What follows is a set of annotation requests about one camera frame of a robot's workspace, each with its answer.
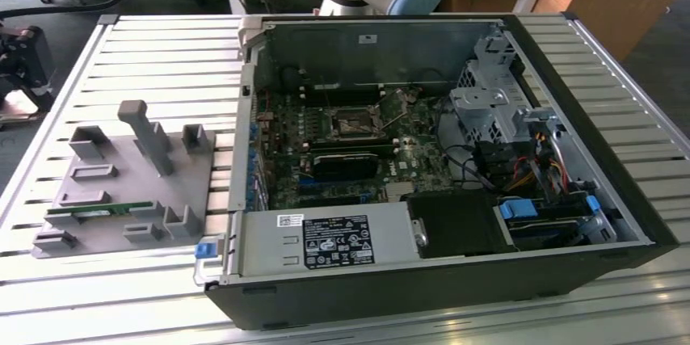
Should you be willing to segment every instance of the metal rack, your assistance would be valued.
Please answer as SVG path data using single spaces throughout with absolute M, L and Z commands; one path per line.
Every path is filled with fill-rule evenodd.
M 238 25 L 231 15 L 123 16 L 96 26 L 0 198 L 3 343 L 684 343 L 690 339 L 690 145 L 578 21 L 522 15 L 533 37 L 682 246 L 564 297 L 287 330 L 237 329 L 193 281 L 194 247 L 38 260 L 31 241 L 59 188 L 78 125 L 116 135 L 120 101 L 164 128 L 217 130 L 207 234 L 226 225 Z M 527 78 L 537 98 L 548 97 Z

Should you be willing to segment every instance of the sticker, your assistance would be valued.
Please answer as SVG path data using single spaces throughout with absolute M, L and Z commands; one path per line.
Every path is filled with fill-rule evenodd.
M 279 214 L 278 215 L 278 227 L 301 226 L 302 220 L 305 220 L 303 214 Z
M 379 36 L 359 36 L 359 44 L 375 44 Z
M 305 235 L 305 265 L 310 270 L 375 263 L 366 215 L 301 222 Z

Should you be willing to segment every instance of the power supply label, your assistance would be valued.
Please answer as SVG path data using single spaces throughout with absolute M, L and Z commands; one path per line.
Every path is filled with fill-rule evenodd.
M 366 215 L 303 220 L 302 232 L 310 270 L 374 263 Z

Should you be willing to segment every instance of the gray 3d-printed holder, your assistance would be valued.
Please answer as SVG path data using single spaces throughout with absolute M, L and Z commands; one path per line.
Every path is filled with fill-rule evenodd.
M 76 156 L 46 216 L 38 258 L 197 244 L 217 135 L 201 124 L 166 135 L 144 101 L 124 101 L 118 116 L 136 134 L 108 138 L 98 126 L 71 138 Z

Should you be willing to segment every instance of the green circuit board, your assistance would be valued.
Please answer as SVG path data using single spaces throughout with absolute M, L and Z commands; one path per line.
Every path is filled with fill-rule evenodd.
M 414 191 L 453 186 L 434 135 L 439 98 L 419 98 L 405 87 L 385 92 L 381 101 L 366 107 L 306 107 L 294 96 L 278 94 L 269 97 L 270 105 L 261 99 L 270 209 L 390 202 L 390 183 L 410 183 Z M 378 158 L 373 178 L 317 182 L 310 163 L 321 153 L 306 147 L 307 142 L 339 141 L 342 149 L 357 150 L 350 141 L 379 138 L 395 143 L 395 152 Z

